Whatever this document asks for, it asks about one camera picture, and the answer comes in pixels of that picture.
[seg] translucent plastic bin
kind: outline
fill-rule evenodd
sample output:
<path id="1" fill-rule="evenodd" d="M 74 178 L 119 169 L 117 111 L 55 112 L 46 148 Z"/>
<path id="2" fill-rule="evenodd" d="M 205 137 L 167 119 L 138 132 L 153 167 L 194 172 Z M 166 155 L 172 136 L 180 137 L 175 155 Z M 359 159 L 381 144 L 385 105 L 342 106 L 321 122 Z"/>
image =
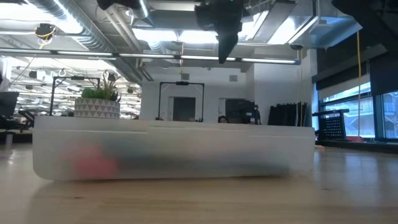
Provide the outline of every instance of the translucent plastic bin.
<path id="1" fill-rule="evenodd" d="M 40 116 L 34 170 L 49 180 L 310 172 L 312 128 Z"/>

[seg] wooden table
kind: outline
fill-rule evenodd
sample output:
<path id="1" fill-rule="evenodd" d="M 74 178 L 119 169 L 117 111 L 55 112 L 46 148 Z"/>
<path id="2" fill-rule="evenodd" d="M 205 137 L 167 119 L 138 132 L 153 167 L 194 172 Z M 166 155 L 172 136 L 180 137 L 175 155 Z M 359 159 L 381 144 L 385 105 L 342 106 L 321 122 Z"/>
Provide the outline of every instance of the wooden table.
<path id="1" fill-rule="evenodd" d="M 288 178 L 52 182 L 0 152 L 0 223 L 398 223 L 398 156 L 326 149 Z"/>

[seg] potted plant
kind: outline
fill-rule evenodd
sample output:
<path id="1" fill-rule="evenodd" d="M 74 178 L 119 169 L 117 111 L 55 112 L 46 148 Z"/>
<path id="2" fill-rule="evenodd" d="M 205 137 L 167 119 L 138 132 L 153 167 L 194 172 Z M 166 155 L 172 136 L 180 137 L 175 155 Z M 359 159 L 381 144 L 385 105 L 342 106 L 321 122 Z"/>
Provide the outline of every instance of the potted plant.
<path id="1" fill-rule="evenodd" d="M 119 78 L 109 81 L 103 75 L 103 86 L 92 82 L 95 88 L 85 88 L 81 98 L 75 101 L 75 116 L 119 119 L 121 97 L 119 98 L 118 89 L 114 85 Z"/>

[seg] doorway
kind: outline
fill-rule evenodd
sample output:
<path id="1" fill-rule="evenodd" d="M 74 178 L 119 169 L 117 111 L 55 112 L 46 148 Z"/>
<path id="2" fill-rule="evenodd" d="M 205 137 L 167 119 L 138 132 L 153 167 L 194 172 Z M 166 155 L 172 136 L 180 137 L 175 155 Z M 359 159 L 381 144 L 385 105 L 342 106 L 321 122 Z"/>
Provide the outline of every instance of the doorway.
<path id="1" fill-rule="evenodd" d="M 174 97 L 173 121 L 195 122 L 196 98 Z"/>

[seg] white geometric planter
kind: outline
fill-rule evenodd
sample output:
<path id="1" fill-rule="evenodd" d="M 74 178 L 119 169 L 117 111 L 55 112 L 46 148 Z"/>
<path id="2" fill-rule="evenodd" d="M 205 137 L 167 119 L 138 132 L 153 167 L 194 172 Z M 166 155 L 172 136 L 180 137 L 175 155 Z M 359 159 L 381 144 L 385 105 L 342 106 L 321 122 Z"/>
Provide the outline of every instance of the white geometric planter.
<path id="1" fill-rule="evenodd" d="M 75 117 L 119 119 L 120 103 L 111 100 L 77 98 Z"/>

